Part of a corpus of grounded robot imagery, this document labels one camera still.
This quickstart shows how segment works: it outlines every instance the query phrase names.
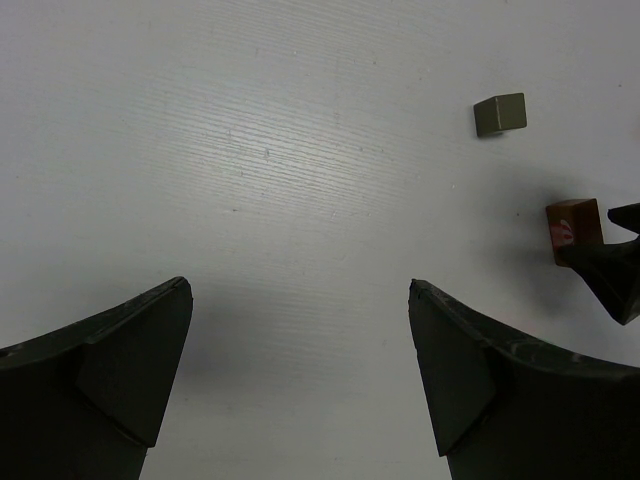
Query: white table surface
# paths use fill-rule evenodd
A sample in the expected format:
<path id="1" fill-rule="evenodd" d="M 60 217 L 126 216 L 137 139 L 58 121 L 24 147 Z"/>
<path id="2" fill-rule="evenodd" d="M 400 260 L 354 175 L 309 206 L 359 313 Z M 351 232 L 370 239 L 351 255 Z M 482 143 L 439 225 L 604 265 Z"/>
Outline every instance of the white table surface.
<path id="1" fill-rule="evenodd" d="M 195 310 L 143 479 L 449 478 L 411 278 L 640 365 L 544 206 L 639 201 L 637 0 L 4 0 L 0 339 L 174 275 Z M 529 126 L 475 138 L 524 92 Z M 605 222 L 609 241 L 632 238 Z"/>

